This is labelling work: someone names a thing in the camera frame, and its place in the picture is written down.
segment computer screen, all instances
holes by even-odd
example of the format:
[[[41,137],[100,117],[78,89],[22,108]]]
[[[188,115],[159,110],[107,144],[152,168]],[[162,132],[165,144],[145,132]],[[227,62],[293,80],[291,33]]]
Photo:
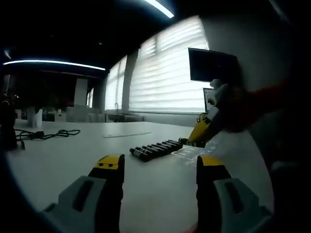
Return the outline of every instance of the computer screen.
[[[203,88],[205,112],[207,113],[213,105],[208,102],[208,99],[215,99],[216,90],[211,88]]]
[[[220,79],[232,83],[238,79],[239,64],[236,56],[189,48],[189,61],[191,80],[211,82]]]

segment row of batteries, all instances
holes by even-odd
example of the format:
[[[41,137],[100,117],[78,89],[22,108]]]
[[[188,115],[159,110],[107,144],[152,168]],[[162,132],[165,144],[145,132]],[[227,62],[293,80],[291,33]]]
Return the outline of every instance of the row of batteries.
[[[161,157],[177,151],[183,147],[183,145],[189,145],[194,147],[205,147],[205,143],[190,143],[186,138],[179,138],[178,142],[173,140],[167,140],[162,143],[151,144],[142,147],[135,147],[130,149],[133,156],[140,160],[147,162],[154,158]]]

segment white roller blind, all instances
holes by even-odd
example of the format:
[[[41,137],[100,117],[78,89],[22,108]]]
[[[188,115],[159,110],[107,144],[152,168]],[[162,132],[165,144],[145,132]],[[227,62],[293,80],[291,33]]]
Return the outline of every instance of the white roller blind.
[[[188,48],[208,49],[199,17],[186,19],[141,45],[130,85],[129,109],[204,112],[203,87],[190,80]]]
[[[122,94],[126,59],[127,57],[125,56],[121,61],[116,63],[108,74],[105,94],[105,110],[116,109],[116,103],[118,103],[119,109],[122,108]]]

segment faucet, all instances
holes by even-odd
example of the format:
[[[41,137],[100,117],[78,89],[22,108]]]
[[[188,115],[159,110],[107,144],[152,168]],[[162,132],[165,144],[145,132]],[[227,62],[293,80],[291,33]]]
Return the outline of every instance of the faucet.
[[[115,107],[117,108],[117,115],[118,115],[118,110],[119,110],[119,104],[115,103]]]

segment desk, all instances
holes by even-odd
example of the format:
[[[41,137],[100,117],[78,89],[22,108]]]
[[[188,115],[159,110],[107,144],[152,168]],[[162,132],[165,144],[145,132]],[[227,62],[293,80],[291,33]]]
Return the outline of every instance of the desk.
[[[25,128],[17,120],[16,129]],[[7,154],[12,173],[37,210],[57,202],[58,194],[107,153],[125,154],[124,197],[121,206],[122,233],[181,233],[197,221],[196,168],[174,155],[147,163],[129,154],[129,149],[163,140],[188,137],[191,127],[130,123],[43,122],[45,133],[59,129],[80,129],[68,138],[26,141],[26,150]],[[145,135],[104,138],[105,133],[129,133],[139,129]],[[240,178],[258,196],[260,204],[273,210],[273,192],[261,154],[248,132],[221,132],[213,141],[213,155],[219,157],[232,177]]]

